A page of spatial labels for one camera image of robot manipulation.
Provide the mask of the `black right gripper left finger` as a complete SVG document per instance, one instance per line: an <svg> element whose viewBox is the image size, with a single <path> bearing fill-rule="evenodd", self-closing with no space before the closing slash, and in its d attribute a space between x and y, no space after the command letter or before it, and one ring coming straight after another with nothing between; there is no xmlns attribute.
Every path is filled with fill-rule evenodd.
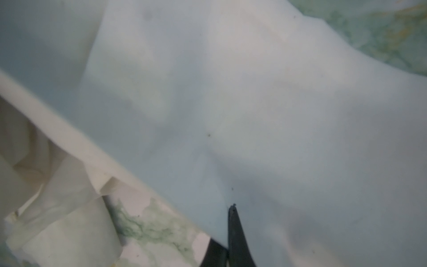
<svg viewBox="0 0 427 267"><path fill-rule="evenodd" d="M214 239L210 239L200 267L227 267L228 250Z"/></svg>

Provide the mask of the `white cloth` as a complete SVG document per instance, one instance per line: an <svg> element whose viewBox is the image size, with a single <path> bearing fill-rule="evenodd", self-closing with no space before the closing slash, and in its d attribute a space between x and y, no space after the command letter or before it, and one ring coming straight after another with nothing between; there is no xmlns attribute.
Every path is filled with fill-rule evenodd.
<svg viewBox="0 0 427 267"><path fill-rule="evenodd" d="M10 101L259 267L427 264L427 77L288 1L2 1Z"/></svg>

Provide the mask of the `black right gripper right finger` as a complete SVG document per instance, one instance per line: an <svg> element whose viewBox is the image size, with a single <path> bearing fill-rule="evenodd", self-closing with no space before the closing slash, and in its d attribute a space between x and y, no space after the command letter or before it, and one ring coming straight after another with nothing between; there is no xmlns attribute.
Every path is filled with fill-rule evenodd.
<svg viewBox="0 0 427 267"><path fill-rule="evenodd" d="M228 213L228 256L231 267L256 267L241 225L236 204Z"/></svg>

